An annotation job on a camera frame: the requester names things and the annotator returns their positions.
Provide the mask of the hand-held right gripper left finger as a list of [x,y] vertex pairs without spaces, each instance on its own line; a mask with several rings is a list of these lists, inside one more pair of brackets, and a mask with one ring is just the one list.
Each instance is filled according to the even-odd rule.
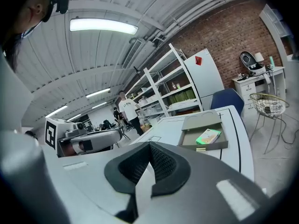
[[110,151],[72,157],[57,157],[43,146],[47,168],[72,224],[122,224],[116,217],[126,208],[129,196],[116,192],[104,175],[114,157],[135,148],[129,145]]

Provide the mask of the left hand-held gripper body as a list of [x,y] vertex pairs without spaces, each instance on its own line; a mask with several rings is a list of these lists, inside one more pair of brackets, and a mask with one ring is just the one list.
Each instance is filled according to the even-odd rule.
[[65,153],[72,146],[71,139],[87,135],[82,123],[63,119],[46,118],[44,143],[54,149],[58,158],[69,156]]

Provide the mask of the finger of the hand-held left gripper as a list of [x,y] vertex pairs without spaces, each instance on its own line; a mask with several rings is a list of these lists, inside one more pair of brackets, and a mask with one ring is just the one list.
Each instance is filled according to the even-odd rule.
[[87,133],[70,140],[75,152],[97,152],[110,147],[122,139],[119,129]]

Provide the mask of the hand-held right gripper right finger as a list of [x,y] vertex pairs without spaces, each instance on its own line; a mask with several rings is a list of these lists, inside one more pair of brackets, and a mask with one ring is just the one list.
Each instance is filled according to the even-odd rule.
[[218,158],[160,145],[188,161],[190,176],[177,192],[153,197],[136,224],[250,224],[269,203],[254,182]]

